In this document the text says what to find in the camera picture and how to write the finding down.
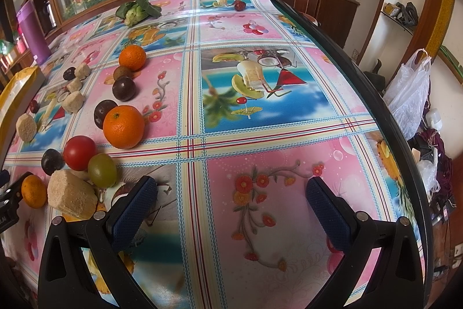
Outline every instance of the metal screw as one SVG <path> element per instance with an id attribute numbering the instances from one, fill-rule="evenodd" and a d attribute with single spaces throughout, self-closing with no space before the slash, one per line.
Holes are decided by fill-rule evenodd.
<path id="1" fill-rule="evenodd" d="M 400 217 L 400 223 L 403 226 L 409 226 L 410 225 L 410 220 L 408 220 L 405 216 Z"/>
<path id="2" fill-rule="evenodd" d="M 357 216 L 357 219 L 359 219 L 360 221 L 367 221 L 369 218 L 368 214 L 363 211 L 357 212 L 356 216 Z"/>
<path id="3" fill-rule="evenodd" d="M 95 220 L 101 220 L 101 219 L 104 219 L 104 217 L 106 216 L 106 212 L 105 211 L 97 211 L 93 214 L 93 218 Z"/>
<path id="4" fill-rule="evenodd" d="M 57 226 L 58 224 L 61 224 L 61 221 L 63 220 L 63 218 L 61 216 L 55 216 L 52 220 L 52 224 L 54 226 Z"/>

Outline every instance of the purple bottle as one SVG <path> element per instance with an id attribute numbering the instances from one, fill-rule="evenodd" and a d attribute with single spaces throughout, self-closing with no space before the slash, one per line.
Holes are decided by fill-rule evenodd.
<path id="1" fill-rule="evenodd" d="M 31 49 L 32 56 L 38 65 L 44 63 L 52 52 L 50 51 L 47 42 L 43 36 L 42 30 L 34 13 L 34 5 L 29 0 L 17 13 L 18 23 L 21 27 L 24 36 L 27 39 L 27 44 Z"/>

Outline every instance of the green grape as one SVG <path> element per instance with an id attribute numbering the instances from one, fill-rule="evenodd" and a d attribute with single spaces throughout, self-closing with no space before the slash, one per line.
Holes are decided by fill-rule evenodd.
<path id="1" fill-rule="evenodd" d="M 99 188 L 110 188 L 117 180 L 116 164 L 105 153 L 95 155 L 89 161 L 89 175 L 92 182 Z"/>

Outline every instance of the orange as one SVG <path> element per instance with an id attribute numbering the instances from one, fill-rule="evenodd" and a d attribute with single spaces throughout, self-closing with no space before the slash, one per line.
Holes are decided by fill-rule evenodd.
<path id="1" fill-rule="evenodd" d="M 36 175 L 29 175 L 23 180 L 21 194 L 24 202 L 33 209 L 39 209 L 47 202 L 47 188 Z"/>
<path id="2" fill-rule="evenodd" d="M 143 116 L 131 105 L 112 108 L 103 121 L 103 134 L 116 148 L 128 149 L 136 146 L 142 140 L 143 132 Z"/>
<path id="3" fill-rule="evenodd" d="M 119 65 L 126 66 L 132 71 L 139 70 L 146 61 L 146 53 L 139 45 L 126 46 L 119 54 Z"/>

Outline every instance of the plastic bag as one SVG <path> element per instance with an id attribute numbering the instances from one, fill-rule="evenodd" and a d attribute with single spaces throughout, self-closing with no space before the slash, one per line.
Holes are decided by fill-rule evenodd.
<path id="1" fill-rule="evenodd" d="M 431 193 L 436 193 L 440 190 L 439 182 L 436 180 L 438 162 L 437 157 L 438 151 L 436 148 L 434 148 L 434 164 L 428 160 L 421 160 L 416 164 L 426 189 L 428 202 L 431 201 Z"/>
<path id="2" fill-rule="evenodd" d="M 415 65 L 420 51 L 426 53 L 426 57 Z M 406 64 L 402 63 L 383 97 L 406 140 L 413 138 L 420 126 L 430 73 L 431 57 L 425 49 L 418 49 Z"/>

